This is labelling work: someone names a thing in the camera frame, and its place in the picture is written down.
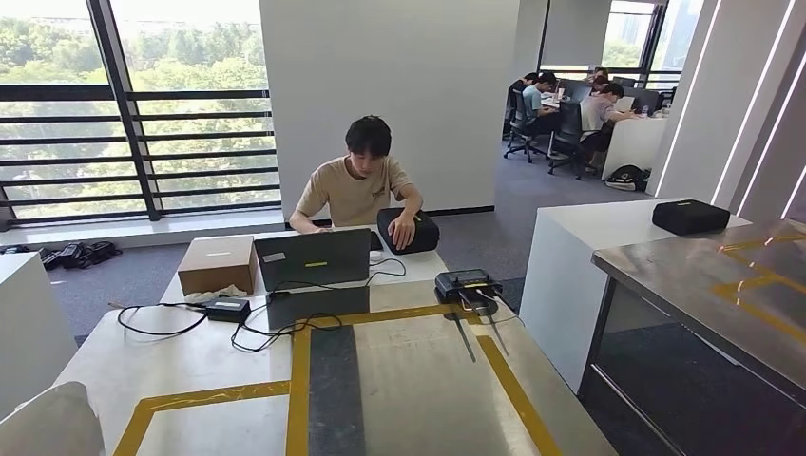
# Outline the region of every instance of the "led light strip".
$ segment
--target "led light strip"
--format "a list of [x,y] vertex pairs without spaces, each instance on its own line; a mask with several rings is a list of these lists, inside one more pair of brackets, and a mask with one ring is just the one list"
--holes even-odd
[[770,137],[767,138],[767,143],[764,145],[764,150],[761,151],[761,158],[758,159],[758,165],[756,166],[756,170],[753,171],[753,177],[750,178],[750,183],[747,185],[747,190],[744,192],[744,197],[741,199],[741,204],[739,205],[739,209],[736,212],[737,216],[741,215],[741,210],[744,208],[744,203],[747,202],[747,197],[750,196],[750,190],[753,188],[753,184],[756,183],[756,176],[758,175],[758,171],[759,169],[761,169],[761,165],[764,163],[764,159],[767,157],[767,151],[770,150],[770,144],[773,142],[773,138],[776,135],[778,125],[780,124],[781,119],[783,119],[783,115],[786,112],[786,108],[789,105],[790,99],[792,98],[792,93],[795,92],[795,87],[797,86],[797,81],[800,79],[800,73],[803,71],[804,65],[806,65],[806,52],[803,52],[803,57],[800,59],[800,66],[797,67],[795,78],[789,85],[789,91],[786,92],[786,98],[784,98],[783,105],[781,106],[781,109],[778,111],[778,117],[776,118],[776,122],[773,124],[773,129],[770,131]]
[[758,93],[761,91],[761,87],[764,86],[764,79],[767,77],[767,71],[770,69],[770,64],[773,63],[773,58],[776,56],[778,44],[780,43],[783,31],[786,29],[786,25],[789,22],[789,16],[792,13],[792,8],[795,6],[795,1],[796,0],[789,0],[789,5],[786,7],[786,12],[783,13],[783,19],[781,19],[780,26],[778,27],[776,39],[773,41],[772,48],[770,48],[770,55],[767,56],[767,62],[764,64],[764,69],[761,71],[761,76],[758,78],[758,84],[756,85],[756,90],[753,91],[753,97],[750,99],[750,105],[747,106],[747,110],[744,112],[744,119],[741,120],[739,133],[737,133],[736,140],[733,142],[733,147],[731,147],[731,152],[728,155],[728,161],[725,163],[724,169],[722,169],[722,175],[720,176],[719,182],[717,182],[717,188],[714,190],[714,196],[711,198],[711,204],[714,204],[717,201],[717,195],[720,193],[722,183],[725,181],[725,175],[727,175],[730,163],[733,160],[733,156],[736,154],[737,147],[739,147],[741,135],[744,133],[744,126],[747,125],[747,120],[750,118],[750,113],[753,112],[753,107],[756,105]]
[[795,189],[792,191],[789,201],[786,202],[786,207],[783,208],[783,212],[781,213],[782,219],[786,219],[786,213],[789,212],[789,207],[792,205],[792,201],[795,200],[795,195],[797,195],[797,191],[800,190],[800,185],[803,183],[803,176],[806,176],[806,166],[803,166],[803,171],[800,172],[800,179],[797,180]]
[[717,5],[714,7],[714,14],[711,16],[711,23],[708,24],[708,31],[705,32],[705,41],[702,43],[702,50],[700,57],[697,59],[697,65],[694,67],[694,75],[691,77],[691,86],[688,87],[688,92],[685,94],[685,100],[682,103],[682,111],[680,121],[675,127],[675,134],[672,137],[672,144],[669,146],[669,155],[666,156],[666,163],[663,164],[661,171],[661,178],[658,180],[658,188],[655,189],[655,198],[661,192],[661,185],[663,185],[663,178],[666,177],[666,169],[669,167],[669,162],[672,160],[672,153],[675,151],[675,145],[678,142],[678,136],[682,126],[682,120],[685,118],[685,112],[688,110],[688,102],[691,101],[691,94],[694,92],[694,84],[697,82],[697,76],[700,74],[700,66],[702,65],[702,58],[705,56],[705,50],[708,49],[708,42],[711,41],[711,31],[714,29],[714,24],[717,22],[717,15],[720,14],[720,6],[722,0],[717,0]]

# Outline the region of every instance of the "power adapter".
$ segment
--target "power adapter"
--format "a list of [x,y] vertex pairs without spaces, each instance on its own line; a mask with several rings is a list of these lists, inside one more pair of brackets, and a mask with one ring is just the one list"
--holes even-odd
[[234,297],[217,297],[206,304],[207,318],[213,321],[227,321],[229,323],[246,323],[246,318],[252,313],[249,299]]

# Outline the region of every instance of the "black backpack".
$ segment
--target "black backpack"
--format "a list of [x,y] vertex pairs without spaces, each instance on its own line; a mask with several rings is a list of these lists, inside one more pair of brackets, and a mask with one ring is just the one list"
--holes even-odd
[[638,166],[626,164],[613,171],[604,185],[625,192],[642,192],[646,190],[646,183],[649,181],[651,172],[650,169],[642,170]]

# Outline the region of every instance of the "person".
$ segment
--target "person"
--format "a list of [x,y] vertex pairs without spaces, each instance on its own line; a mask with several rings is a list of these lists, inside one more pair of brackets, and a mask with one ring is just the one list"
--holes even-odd
[[536,118],[548,116],[557,112],[553,107],[543,106],[543,99],[551,97],[551,92],[557,85],[557,77],[554,73],[545,71],[535,81],[534,84],[524,89],[524,104],[527,114]]
[[512,126],[509,124],[509,121],[512,120],[514,116],[515,109],[517,109],[517,99],[515,98],[517,95],[512,92],[512,90],[517,90],[519,92],[523,92],[528,86],[534,84],[537,81],[537,73],[529,73],[523,78],[518,79],[514,83],[509,86],[507,89],[507,111],[504,114],[504,136],[507,136],[512,129]]
[[598,94],[591,95],[580,103],[582,114],[583,140],[582,145],[593,154],[590,156],[588,167],[595,172],[596,168],[604,164],[607,148],[610,146],[613,130],[603,129],[610,123],[621,122],[625,119],[635,119],[632,112],[619,112],[614,105],[624,96],[624,88],[618,84],[605,85]]
[[602,89],[605,88],[605,86],[607,86],[608,84],[610,84],[610,80],[607,79],[607,76],[597,76],[596,79],[594,79],[593,82],[590,83],[591,86],[590,94],[596,95],[597,93],[602,91]]
[[607,68],[605,68],[604,66],[597,66],[593,68],[592,74],[587,75],[587,77],[585,78],[585,82],[592,83],[594,80],[596,80],[596,78],[600,76],[604,76],[607,79],[610,79],[610,71],[608,71]]
[[414,240],[414,216],[423,197],[406,172],[389,156],[392,131],[383,119],[366,116],[350,125],[345,136],[347,156],[325,162],[311,175],[289,223],[302,234],[328,231],[311,217],[330,207],[334,226],[371,225],[379,210],[389,206],[390,194],[406,201],[403,212],[389,225],[395,247]]

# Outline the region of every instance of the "green foliage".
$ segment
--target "green foliage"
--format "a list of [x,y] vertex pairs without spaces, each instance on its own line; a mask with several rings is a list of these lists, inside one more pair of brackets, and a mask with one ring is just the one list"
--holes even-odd
[[[248,24],[216,24],[210,29],[141,32],[124,41],[126,63],[135,90],[205,90],[266,88],[259,28]],[[105,84],[98,46],[90,33],[32,21],[0,19],[0,84]],[[140,102],[143,114],[255,111],[267,100],[193,100]],[[0,104],[0,116],[117,114],[114,103]],[[272,129],[271,119],[218,119],[144,123],[146,134],[255,131]],[[0,124],[3,138],[122,137],[120,123]],[[181,154],[274,148],[273,137],[150,142],[149,153]],[[0,146],[0,159],[127,156],[127,142],[36,146]],[[157,173],[276,166],[272,156],[154,161]],[[83,176],[134,176],[130,162],[60,166],[7,166],[0,180],[54,179]],[[276,173],[228,177],[157,180],[161,190],[228,188],[278,183]],[[136,181],[72,185],[19,186],[6,189],[13,200],[110,194],[139,194]],[[165,207],[188,207],[255,200],[278,200],[278,191],[163,199]],[[90,214],[143,210],[142,198],[121,201],[24,206],[17,217]]]
[[637,67],[641,63],[641,48],[621,40],[604,42],[602,65],[605,67]]

